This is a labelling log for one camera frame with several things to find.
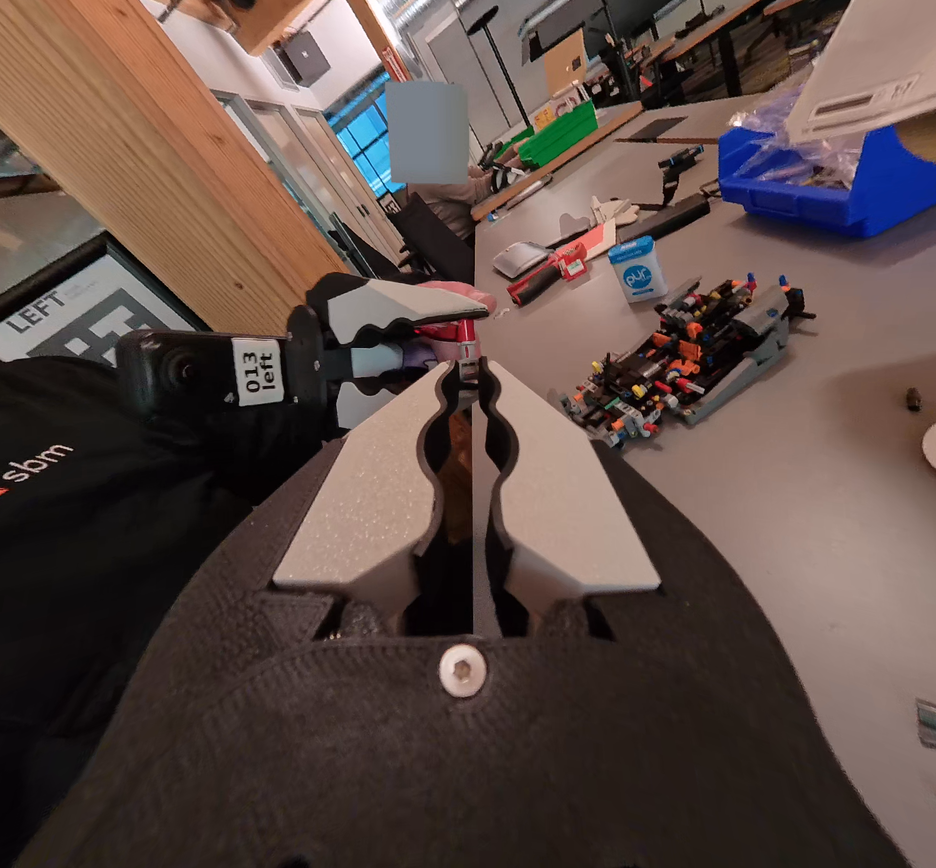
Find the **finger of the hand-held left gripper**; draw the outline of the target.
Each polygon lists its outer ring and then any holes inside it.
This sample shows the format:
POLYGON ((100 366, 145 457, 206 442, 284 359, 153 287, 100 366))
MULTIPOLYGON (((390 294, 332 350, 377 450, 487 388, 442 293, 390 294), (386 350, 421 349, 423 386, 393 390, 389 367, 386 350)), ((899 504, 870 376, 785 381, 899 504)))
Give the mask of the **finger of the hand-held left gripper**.
POLYGON ((387 406, 439 362, 432 340, 351 347, 352 378, 338 393, 338 428, 350 430, 387 406))
POLYGON ((368 281, 328 299, 328 326, 342 347, 373 347, 432 324, 484 319, 488 307, 447 289, 368 281))

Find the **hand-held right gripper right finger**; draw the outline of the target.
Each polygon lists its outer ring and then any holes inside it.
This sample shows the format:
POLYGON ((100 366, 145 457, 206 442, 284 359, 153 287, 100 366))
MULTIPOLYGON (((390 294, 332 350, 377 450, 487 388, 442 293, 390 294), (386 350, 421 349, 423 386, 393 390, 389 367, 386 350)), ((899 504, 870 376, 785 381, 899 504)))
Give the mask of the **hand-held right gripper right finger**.
POLYGON ((608 449, 496 361, 479 362, 478 401, 496 469, 485 558, 501 633, 526 636, 561 603, 656 591, 608 449))

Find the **small red lego piece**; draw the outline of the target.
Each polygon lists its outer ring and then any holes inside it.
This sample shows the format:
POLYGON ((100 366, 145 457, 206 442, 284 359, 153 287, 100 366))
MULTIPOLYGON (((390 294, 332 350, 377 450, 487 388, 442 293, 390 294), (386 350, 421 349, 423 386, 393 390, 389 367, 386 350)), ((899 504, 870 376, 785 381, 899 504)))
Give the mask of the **small red lego piece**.
POLYGON ((435 356, 440 362, 456 361, 460 365, 475 363, 480 355, 473 320, 443 324, 435 333, 435 356))

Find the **multicoloured lego car model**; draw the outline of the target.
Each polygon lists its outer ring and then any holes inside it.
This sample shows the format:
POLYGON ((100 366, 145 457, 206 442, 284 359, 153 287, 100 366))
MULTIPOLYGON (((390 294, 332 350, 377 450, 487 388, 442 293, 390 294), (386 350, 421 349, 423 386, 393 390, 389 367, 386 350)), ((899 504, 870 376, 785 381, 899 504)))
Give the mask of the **multicoloured lego car model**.
POLYGON ((654 310, 658 324, 647 338, 608 352, 574 390, 553 399, 612 449, 654 438, 666 417, 699 423, 778 364, 796 323, 816 318, 786 277, 759 289, 753 274, 712 289, 691 279, 654 310))

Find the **lego instruction booklet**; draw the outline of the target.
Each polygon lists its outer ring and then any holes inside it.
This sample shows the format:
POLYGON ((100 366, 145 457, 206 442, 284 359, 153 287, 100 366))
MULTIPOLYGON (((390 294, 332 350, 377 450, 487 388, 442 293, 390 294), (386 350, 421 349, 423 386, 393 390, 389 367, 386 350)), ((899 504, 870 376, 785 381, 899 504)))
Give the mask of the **lego instruction booklet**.
POLYGON ((794 143, 935 109, 935 0, 851 0, 786 122, 794 143))

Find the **black office chair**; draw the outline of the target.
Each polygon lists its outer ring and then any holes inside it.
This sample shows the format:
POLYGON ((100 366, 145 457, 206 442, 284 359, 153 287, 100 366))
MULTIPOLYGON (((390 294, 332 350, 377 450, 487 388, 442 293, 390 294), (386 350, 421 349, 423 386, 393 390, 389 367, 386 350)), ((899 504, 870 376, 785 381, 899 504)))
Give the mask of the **black office chair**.
POLYGON ((330 218, 334 244, 361 277, 415 283, 418 274, 423 274, 431 280, 474 283, 473 249, 418 195, 395 213, 381 212, 378 230, 393 228, 385 242, 388 251, 372 246, 338 214, 332 213, 330 218))

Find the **framed black white marker sign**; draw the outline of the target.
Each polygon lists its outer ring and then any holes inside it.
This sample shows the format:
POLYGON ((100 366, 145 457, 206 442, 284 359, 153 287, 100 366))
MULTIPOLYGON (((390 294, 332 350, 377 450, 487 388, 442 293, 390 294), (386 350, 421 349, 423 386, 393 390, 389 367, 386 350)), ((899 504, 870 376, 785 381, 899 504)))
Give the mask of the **framed black white marker sign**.
POLYGON ((103 231, 1 296, 1 360, 65 357, 115 366, 133 331, 210 326, 103 231))

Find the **person in dark shirt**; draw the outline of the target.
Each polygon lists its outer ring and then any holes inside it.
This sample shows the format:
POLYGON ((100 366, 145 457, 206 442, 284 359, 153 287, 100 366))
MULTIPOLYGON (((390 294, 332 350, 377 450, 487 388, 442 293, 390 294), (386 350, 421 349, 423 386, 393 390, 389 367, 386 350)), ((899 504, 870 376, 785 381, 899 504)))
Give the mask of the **person in dark shirt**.
POLYGON ((183 587, 321 444, 292 404, 148 420, 109 367, 2 363, 2 866, 78 780, 183 587))

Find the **green plastic bin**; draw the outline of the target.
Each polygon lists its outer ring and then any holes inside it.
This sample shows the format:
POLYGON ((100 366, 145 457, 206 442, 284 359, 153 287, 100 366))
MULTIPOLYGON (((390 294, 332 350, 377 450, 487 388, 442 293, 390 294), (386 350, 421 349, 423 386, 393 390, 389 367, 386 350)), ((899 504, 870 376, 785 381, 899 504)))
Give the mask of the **green plastic bin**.
POLYGON ((527 138, 518 146, 518 156, 527 168, 540 169, 598 128, 593 102, 582 102, 527 138))

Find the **blue white gum container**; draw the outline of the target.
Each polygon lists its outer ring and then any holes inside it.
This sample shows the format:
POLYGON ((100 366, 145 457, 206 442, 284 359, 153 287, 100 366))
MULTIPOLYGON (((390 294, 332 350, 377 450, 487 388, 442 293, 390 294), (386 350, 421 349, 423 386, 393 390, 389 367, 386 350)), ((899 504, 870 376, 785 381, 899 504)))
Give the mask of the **blue white gum container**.
POLYGON ((618 243, 607 258, 627 303, 659 302, 669 292, 656 242, 648 234, 618 243))

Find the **black cylindrical device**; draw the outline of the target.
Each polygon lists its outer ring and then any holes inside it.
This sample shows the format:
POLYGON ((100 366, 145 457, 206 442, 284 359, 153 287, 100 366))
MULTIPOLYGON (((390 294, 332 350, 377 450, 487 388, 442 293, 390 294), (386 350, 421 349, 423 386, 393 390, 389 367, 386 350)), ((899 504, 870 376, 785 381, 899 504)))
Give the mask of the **black cylindrical device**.
POLYGON ((703 193, 696 193, 638 220, 633 231, 636 237, 648 235, 654 240, 660 240, 674 231, 684 229, 709 213, 708 197, 703 193))

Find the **cardboard box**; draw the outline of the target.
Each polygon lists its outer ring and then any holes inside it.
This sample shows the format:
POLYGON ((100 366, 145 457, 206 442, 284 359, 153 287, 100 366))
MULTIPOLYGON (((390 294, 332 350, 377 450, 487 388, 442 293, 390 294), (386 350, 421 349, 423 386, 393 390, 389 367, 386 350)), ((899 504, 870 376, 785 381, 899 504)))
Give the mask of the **cardboard box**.
POLYGON ((588 54, 583 28, 579 27, 556 43, 543 56, 546 86, 551 99, 557 99, 587 79, 588 54))

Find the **clear plastic bags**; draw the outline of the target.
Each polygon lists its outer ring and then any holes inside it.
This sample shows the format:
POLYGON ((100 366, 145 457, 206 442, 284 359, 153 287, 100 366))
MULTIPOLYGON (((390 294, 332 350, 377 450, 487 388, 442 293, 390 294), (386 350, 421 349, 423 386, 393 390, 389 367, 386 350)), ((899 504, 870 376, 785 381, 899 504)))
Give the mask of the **clear plastic bags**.
POLYGON ((867 134, 792 142, 786 122, 802 90, 802 84, 777 86, 755 107, 732 115, 728 122, 731 128, 757 134, 755 152, 744 160, 738 173, 748 179, 848 191, 855 181, 867 134))

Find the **red handled tool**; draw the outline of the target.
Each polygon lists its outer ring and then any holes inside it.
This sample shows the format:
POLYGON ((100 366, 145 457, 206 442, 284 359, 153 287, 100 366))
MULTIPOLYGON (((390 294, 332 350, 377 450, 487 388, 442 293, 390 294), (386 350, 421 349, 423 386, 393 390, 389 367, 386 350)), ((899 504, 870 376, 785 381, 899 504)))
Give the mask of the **red handled tool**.
POLYGON ((508 287, 511 301, 519 308, 527 306, 555 283, 583 276, 588 270, 586 257, 587 247, 580 241, 556 249, 542 266, 508 287))

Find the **black wall box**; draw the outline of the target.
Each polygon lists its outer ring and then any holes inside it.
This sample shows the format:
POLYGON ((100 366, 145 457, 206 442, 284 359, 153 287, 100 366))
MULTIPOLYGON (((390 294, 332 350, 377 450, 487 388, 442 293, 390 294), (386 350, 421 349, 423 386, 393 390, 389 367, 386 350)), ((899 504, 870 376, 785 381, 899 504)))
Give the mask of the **black wall box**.
POLYGON ((318 43, 306 30, 275 42, 273 51, 292 81, 304 89, 310 88, 332 68, 318 43))

